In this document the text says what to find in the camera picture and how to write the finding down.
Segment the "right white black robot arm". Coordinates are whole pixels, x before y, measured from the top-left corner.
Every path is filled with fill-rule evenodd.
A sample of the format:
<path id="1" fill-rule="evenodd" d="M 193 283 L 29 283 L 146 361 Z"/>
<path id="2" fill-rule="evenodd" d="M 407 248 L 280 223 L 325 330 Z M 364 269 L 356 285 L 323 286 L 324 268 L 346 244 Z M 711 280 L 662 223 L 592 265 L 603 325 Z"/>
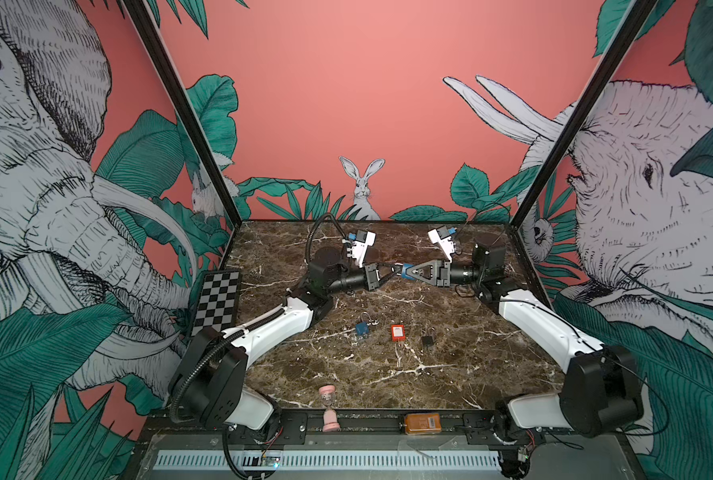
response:
<path id="1" fill-rule="evenodd" d="M 503 241 L 479 238 L 470 260 L 456 262 L 450 238 L 436 232 L 429 237 L 444 259 L 405 264 L 402 275 L 438 288 L 470 287 L 480 303 L 531 338 L 564 374 L 560 392 L 517 396 L 498 409 L 493 428 L 502 440 L 537 428 L 594 438 L 642 418 L 643 382 L 633 355 L 581 331 L 519 287 L 506 273 Z"/>

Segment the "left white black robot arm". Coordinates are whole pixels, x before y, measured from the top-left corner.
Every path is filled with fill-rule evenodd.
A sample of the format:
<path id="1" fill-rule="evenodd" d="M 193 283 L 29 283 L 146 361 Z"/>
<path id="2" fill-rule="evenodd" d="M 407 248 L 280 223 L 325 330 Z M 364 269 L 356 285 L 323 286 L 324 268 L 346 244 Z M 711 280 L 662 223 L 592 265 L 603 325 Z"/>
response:
<path id="1" fill-rule="evenodd" d="M 246 386 L 246 371 L 288 338 L 322 321 L 334 308 L 336 294 L 378 290 L 401 272 L 401 264 L 356 268 L 340 250 L 318 251 L 282 304 L 242 325 L 224 331 L 206 327 L 192 338 L 170 381 L 170 420 L 204 428 L 234 424 L 274 434 L 278 406 Z"/>

